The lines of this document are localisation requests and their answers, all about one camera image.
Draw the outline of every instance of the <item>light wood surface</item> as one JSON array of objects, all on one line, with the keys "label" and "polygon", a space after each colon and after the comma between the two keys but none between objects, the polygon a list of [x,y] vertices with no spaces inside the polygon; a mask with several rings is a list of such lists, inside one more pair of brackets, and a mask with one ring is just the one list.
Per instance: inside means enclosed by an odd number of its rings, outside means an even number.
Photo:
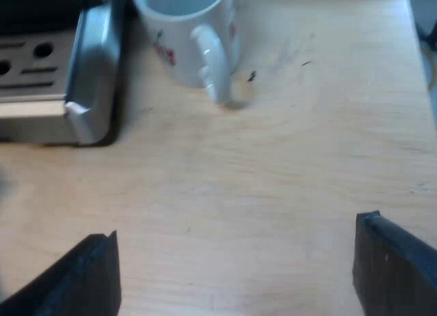
[{"label": "light wood surface", "polygon": [[3,298],[117,229],[122,316],[355,316],[357,212],[437,246],[436,137],[407,0],[239,1],[245,107],[174,84],[134,23],[112,146],[0,146]]}]

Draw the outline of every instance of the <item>hole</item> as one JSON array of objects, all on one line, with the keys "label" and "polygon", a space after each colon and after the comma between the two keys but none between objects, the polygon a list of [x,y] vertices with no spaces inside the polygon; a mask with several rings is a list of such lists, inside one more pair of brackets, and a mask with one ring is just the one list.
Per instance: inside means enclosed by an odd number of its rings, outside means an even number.
[{"label": "hole", "polygon": [[8,73],[11,70],[11,61],[1,60],[0,61],[0,76]]},{"label": "hole", "polygon": [[53,44],[45,42],[37,45],[33,50],[33,55],[36,58],[45,58],[51,55],[53,52]]}]

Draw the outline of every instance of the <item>stainless steel edge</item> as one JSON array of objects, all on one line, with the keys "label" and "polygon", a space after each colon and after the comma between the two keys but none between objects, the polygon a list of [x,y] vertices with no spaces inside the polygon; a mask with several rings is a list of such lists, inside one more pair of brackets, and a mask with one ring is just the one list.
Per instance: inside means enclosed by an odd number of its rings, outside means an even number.
[{"label": "stainless steel edge", "polygon": [[99,142],[111,125],[122,41],[120,3],[126,0],[112,0],[83,13],[74,85],[66,102],[68,119],[82,145]]}]

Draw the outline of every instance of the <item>mug rim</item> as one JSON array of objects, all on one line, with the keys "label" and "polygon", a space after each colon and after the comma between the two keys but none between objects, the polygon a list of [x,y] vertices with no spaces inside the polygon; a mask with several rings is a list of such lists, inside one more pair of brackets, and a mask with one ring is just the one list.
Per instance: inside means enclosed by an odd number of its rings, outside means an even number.
[{"label": "mug rim", "polygon": [[205,14],[215,8],[222,0],[216,0],[214,3],[211,3],[208,7],[205,9],[199,10],[197,12],[193,12],[192,14],[185,14],[182,16],[173,16],[170,14],[163,14],[161,12],[157,12],[150,8],[146,3],[144,3],[142,0],[133,0],[134,4],[136,5],[138,11],[141,13],[142,16],[154,18],[155,20],[164,20],[164,21],[184,21],[184,20],[190,20],[193,18],[196,18],[198,16],[201,16],[202,14]]}]

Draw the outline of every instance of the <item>black object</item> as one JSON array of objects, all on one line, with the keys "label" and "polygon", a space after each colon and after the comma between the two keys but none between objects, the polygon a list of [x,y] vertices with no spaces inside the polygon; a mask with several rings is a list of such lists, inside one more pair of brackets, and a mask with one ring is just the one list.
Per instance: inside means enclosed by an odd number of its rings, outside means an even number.
[{"label": "black object", "polygon": [[352,273],[368,316],[437,315],[437,251],[379,212],[356,217]]},{"label": "black object", "polygon": [[117,234],[93,234],[1,303],[0,316],[115,316],[121,301]]},{"label": "black object", "polygon": [[255,79],[255,77],[257,76],[257,72],[256,71],[252,71],[251,72],[251,76],[249,77],[249,79],[247,80],[248,82],[251,82]]},{"label": "black object", "polygon": [[79,14],[104,0],[0,0],[0,35],[73,27]]}]

